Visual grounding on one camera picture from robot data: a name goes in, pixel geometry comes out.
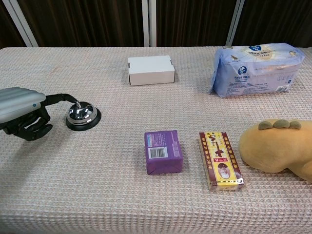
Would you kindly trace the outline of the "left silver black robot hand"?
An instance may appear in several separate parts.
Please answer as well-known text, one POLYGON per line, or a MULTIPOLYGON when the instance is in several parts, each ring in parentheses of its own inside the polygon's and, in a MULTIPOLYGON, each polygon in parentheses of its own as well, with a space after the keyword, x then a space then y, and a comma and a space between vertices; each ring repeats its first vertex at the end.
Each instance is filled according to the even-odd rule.
POLYGON ((76 103, 70 94, 45 95, 20 87, 0 91, 0 129, 27 141, 45 136, 53 127, 46 106, 60 101, 76 103))

